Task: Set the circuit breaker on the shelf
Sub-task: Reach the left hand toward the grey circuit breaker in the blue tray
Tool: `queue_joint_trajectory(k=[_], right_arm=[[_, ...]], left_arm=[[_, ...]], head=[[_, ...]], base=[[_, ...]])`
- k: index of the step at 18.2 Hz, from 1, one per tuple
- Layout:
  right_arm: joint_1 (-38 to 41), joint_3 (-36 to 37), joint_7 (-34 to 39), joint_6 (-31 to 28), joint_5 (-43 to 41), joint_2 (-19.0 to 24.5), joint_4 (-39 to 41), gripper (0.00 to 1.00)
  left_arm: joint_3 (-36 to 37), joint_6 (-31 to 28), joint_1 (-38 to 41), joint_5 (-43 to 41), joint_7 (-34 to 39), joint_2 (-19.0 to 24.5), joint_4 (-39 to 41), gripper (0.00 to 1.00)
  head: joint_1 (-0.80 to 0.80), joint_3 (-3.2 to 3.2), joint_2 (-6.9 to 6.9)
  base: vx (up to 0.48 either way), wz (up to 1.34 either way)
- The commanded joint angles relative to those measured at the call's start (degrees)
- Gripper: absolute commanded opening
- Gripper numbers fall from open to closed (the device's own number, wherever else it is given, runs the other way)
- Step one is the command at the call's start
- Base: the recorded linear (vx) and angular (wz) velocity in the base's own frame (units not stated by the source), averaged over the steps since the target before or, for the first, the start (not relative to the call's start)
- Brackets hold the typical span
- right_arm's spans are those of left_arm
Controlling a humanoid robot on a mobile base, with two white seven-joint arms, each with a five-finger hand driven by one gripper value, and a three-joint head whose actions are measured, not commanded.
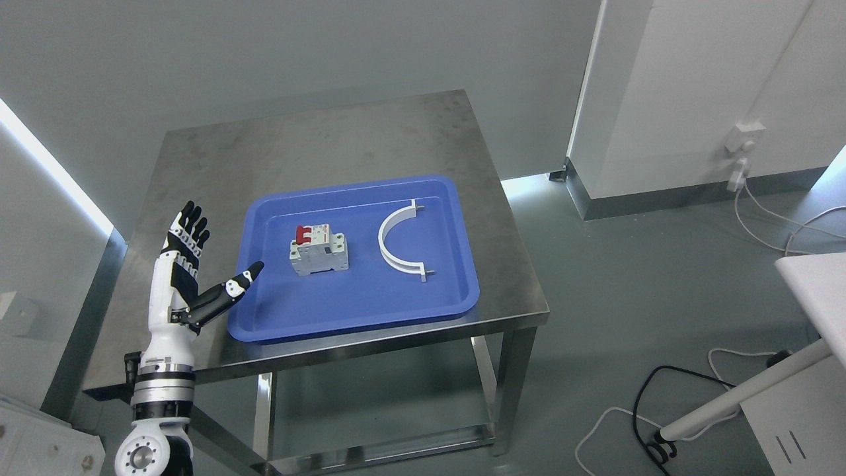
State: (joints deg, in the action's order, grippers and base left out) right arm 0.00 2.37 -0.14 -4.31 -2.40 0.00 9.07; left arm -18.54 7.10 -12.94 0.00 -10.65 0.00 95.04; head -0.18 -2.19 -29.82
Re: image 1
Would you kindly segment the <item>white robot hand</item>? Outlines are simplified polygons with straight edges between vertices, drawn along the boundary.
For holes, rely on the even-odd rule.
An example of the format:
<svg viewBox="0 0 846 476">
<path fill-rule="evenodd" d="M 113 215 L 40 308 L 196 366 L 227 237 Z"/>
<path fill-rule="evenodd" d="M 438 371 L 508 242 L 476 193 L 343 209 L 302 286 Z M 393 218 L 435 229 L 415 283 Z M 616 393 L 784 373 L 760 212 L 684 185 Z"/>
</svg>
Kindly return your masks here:
<svg viewBox="0 0 846 476">
<path fill-rule="evenodd" d="M 148 305 L 151 340 L 142 353 L 144 365 L 194 365 L 196 334 L 190 329 L 201 329 L 241 301 L 265 267 L 265 262 L 256 261 L 229 280 L 198 292 L 196 275 L 210 238 L 207 226 L 202 208 L 187 201 L 167 230 L 164 253 L 157 257 L 152 274 Z"/>
</svg>

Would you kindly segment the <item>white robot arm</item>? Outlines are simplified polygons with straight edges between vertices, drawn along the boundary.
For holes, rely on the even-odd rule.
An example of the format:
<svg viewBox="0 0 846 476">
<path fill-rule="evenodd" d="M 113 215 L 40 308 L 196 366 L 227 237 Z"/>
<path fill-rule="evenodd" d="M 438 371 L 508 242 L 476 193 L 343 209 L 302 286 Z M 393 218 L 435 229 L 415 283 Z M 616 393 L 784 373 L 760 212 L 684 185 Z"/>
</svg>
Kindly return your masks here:
<svg viewBox="0 0 846 476">
<path fill-rule="evenodd" d="M 124 356 L 132 395 L 131 431 L 114 461 L 118 475 L 190 475 L 193 445 L 188 425 L 194 406 L 192 343 L 212 319 L 241 301 L 264 267 L 198 289 L 200 259 L 210 238 L 202 208 L 188 201 L 167 229 L 154 262 L 144 350 Z"/>
</svg>

